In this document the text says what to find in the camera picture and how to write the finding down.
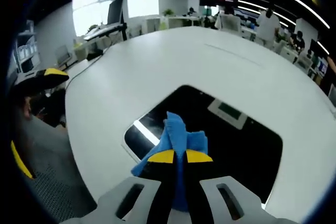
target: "potted plant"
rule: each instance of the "potted plant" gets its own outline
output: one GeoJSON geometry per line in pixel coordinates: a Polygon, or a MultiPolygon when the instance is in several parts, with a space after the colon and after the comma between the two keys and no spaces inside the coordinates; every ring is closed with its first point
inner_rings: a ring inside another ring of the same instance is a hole
{"type": "Polygon", "coordinates": [[[174,12],[171,9],[167,9],[163,12],[163,16],[173,16],[174,12]]]}

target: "computer monitor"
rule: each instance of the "computer monitor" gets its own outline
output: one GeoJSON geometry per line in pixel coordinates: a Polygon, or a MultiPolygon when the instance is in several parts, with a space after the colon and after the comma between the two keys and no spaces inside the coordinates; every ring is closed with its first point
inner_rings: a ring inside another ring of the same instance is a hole
{"type": "Polygon", "coordinates": [[[109,15],[107,17],[107,25],[120,23],[122,13],[123,0],[114,0],[109,7],[109,15]]]}

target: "blue cloth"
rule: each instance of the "blue cloth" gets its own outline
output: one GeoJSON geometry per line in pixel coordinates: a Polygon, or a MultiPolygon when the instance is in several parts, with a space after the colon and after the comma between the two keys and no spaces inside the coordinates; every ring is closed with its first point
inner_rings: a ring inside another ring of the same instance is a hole
{"type": "Polygon", "coordinates": [[[175,197],[173,208],[179,211],[188,211],[183,183],[183,154],[186,149],[208,153],[208,139],[204,131],[187,132],[185,124],[180,116],[167,112],[167,119],[164,120],[164,130],[157,146],[153,147],[142,161],[132,169],[134,176],[139,176],[147,163],[148,158],[158,152],[174,149],[177,161],[175,197]]]}

